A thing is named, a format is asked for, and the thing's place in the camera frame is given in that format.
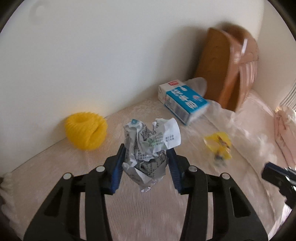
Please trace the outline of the yellow snack wrapper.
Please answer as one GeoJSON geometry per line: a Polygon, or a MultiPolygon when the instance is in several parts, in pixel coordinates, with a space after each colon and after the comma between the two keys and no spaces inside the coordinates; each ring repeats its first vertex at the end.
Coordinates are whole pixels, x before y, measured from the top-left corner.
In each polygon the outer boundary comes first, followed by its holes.
{"type": "Polygon", "coordinates": [[[208,150],[212,153],[217,166],[226,166],[231,160],[232,143],[227,133],[216,132],[203,138],[208,150]]]}

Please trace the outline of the printed paper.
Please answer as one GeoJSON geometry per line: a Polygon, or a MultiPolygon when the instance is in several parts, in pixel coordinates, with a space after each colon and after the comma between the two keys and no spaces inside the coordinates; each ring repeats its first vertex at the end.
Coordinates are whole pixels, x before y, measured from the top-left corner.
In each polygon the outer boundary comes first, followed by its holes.
{"type": "Polygon", "coordinates": [[[167,150],[181,144],[178,123],[174,118],[157,118],[150,130],[142,121],[133,119],[123,129],[126,148],[123,170],[141,192],[147,192],[166,174],[167,150]]]}

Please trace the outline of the bed with pink sheet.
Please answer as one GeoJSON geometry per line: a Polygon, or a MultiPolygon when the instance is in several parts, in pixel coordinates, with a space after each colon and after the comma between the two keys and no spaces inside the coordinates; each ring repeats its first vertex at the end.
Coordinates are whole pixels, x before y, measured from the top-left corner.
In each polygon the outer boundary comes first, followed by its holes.
{"type": "Polygon", "coordinates": [[[262,137],[272,144],[273,153],[277,158],[274,163],[281,167],[289,167],[275,141],[274,116],[275,110],[272,110],[256,91],[251,90],[236,112],[235,122],[251,135],[262,137]]]}

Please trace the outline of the white lace nightstand cover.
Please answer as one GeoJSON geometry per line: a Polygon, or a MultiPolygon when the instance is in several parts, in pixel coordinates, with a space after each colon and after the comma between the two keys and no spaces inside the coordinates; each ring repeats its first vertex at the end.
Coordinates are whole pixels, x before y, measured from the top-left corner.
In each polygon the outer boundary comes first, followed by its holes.
{"type": "MultiPolygon", "coordinates": [[[[94,151],[76,149],[62,140],[15,171],[1,184],[1,211],[18,237],[64,173],[83,175],[115,155],[125,141],[124,127],[142,121],[148,130],[156,118],[173,114],[155,97],[123,109],[108,119],[107,137],[94,151]]],[[[204,115],[190,125],[180,125],[181,144],[177,154],[211,175],[229,173],[246,195],[266,232],[272,236],[281,224],[285,199],[278,189],[261,178],[267,162],[286,167],[274,139],[274,113],[251,91],[236,113],[209,102],[204,115]]],[[[178,240],[181,235],[187,197],[175,190],[164,156],[147,161],[138,155],[127,169],[119,189],[106,197],[107,213],[114,240],[178,240]]]]}

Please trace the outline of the yellow mesh ball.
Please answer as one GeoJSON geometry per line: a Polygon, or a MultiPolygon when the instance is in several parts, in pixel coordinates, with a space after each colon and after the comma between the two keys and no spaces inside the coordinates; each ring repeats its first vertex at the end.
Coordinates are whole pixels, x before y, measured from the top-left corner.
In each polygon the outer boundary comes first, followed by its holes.
{"type": "Polygon", "coordinates": [[[106,138],[107,128],[106,119],[91,112],[75,113],[65,120],[66,138],[84,151],[99,148],[106,138]]]}

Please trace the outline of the blue white milk carton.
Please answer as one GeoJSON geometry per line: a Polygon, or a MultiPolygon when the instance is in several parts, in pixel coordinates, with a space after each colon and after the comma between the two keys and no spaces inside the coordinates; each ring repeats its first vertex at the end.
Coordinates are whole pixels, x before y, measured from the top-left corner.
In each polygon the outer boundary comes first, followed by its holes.
{"type": "Polygon", "coordinates": [[[180,80],[159,85],[158,99],[184,125],[198,119],[209,105],[207,100],[180,80]]]}

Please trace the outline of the wooden headboard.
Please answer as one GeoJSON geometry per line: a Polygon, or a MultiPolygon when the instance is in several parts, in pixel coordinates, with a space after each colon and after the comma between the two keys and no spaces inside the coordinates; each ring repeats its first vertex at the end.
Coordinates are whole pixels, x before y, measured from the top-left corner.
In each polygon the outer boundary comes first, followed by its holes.
{"type": "Polygon", "coordinates": [[[207,81],[204,98],[237,112],[257,76],[259,48],[248,30],[209,28],[195,77],[207,81]]]}

